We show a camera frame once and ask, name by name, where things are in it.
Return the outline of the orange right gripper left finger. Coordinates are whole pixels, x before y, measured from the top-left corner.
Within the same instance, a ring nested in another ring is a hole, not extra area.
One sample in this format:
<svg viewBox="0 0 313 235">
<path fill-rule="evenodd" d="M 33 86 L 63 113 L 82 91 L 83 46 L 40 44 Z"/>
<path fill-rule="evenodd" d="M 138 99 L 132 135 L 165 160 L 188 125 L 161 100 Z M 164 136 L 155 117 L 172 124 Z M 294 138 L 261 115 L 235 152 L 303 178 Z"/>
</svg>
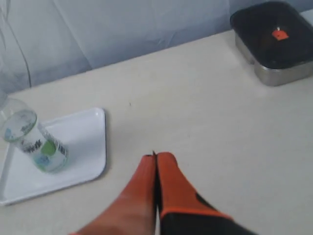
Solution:
<svg viewBox="0 0 313 235">
<path fill-rule="evenodd" d="M 153 235 L 156 227 L 156 155 L 145 155 L 131 180 L 98 217 L 75 235 Z"/>
</svg>

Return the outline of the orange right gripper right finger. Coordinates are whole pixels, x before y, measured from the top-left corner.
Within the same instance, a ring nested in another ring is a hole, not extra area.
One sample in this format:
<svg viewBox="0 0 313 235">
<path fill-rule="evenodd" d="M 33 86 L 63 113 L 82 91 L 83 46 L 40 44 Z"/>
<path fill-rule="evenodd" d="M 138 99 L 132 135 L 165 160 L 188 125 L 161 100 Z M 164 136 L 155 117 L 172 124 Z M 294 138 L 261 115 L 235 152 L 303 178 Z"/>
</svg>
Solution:
<svg viewBox="0 0 313 235">
<path fill-rule="evenodd" d="M 162 235 L 252 235 L 210 205 L 186 179 L 172 153 L 156 156 Z"/>
</svg>

